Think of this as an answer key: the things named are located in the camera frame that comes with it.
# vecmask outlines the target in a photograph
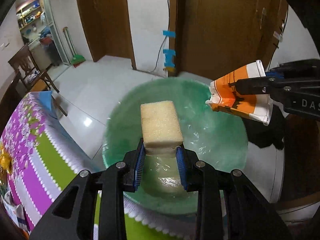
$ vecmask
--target sponge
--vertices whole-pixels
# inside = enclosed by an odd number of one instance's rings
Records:
[[[143,104],[140,110],[146,154],[175,158],[176,147],[183,143],[183,137],[173,102]]]

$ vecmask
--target black cable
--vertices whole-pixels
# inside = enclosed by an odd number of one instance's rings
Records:
[[[281,36],[283,35],[285,26],[287,25],[288,14],[289,14],[289,4],[288,4],[287,16],[286,16],[286,18],[285,18],[285,22],[284,22],[284,26],[283,26],[283,29],[282,29],[282,32],[281,32]],[[273,52],[273,54],[272,54],[272,57],[271,57],[271,60],[270,60],[269,66],[268,66],[268,71],[270,70],[270,66],[271,66],[271,62],[272,62],[272,59],[273,59],[273,55],[275,54],[276,50],[279,48],[278,45],[279,45],[279,41],[278,41],[278,44],[276,45],[276,48],[275,48],[275,50],[274,50],[274,52]]]
[[[169,31],[169,23],[170,23],[170,6],[169,6],[169,0],[167,0],[167,5],[168,5],[168,31]],[[158,58],[157,58],[157,61],[156,61],[156,66],[155,68],[150,71],[150,73],[154,72],[158,66],[158,61],[159,61],[159,56],[160,56],[160,52],[161,52],[161,49],[162,49],[162,46],[164,45],[165,41],[167,39],[167,36],[164,37],[162,43],[161,43],[161,46],[160,46],[160,49],[159,49],[159,52],[158,52]]]

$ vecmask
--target white wall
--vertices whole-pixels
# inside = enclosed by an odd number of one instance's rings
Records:
[[[0,49],[0,87],[13,72],[8,61],[23,47],[16,16],[16,7],[13,5],[0,26],[0,45],[9,42],[3,50]]]
[[[77,0],[50,0],[50,4],[54,20],[59,31],[59,36],[69,58],[72,57],[66,38],[62,31],[64,27],[68,27],[69,29],[69,33],[77,54],[81,54],[87,60],[92,60],[88,43],[84,36]]]
[[[137,69],[151,71],[156,66],[160,45],[168,29],[169,10],[167,0],[128,0],[132,44]],[[169,47],[169,39],[162,47],[157,65],[157,73],[167,76],[163,71],[163,49]]]
[[[319,53],[309,31],[303,27],[298,16],[290,6],[283,40],[279,42],[278,46],[279,49],[273,55],[270,68],[289,61],[319,58]]]

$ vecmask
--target silver rivet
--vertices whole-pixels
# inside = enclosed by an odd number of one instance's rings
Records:
[[[118,162],[117,164],[116,164],[116,167],[118,168],[118,169],[122,169],[122,168],[124,168],[125,167],[125,162]]]
[[[196,166],[197,166],[198,168],[202,168],[202,167],[205,166],[205,162],[203,162],[203,161],[197,161],[197,162],[196,162]]]
[[[81,178],[84,178],[89,175],[89,171],[87,171],[87,170],[80,171],[79,175]]]
[[[233,170],[232,174],[236,177],[240,177],[242,175],[242,172],[240,170]]]

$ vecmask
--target chair leg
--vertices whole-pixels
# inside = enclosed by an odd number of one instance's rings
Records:
[[[62,107],[57,103],[57,101],[55,100],[55,98],[53,96],[52,97],[52,101],[53,101],[53,104],[59,108],[59,110],[63,113],[64,116],[67,116],[68,114],[62,109]]]
[[[60,91],[57,89],[57,87],[54,85],[52,79],[50,78],[50,76],[47,74],[46,78],[49,80],[50,84],[52,85],[53,89],[56,90],[57,93],[60,93]]]

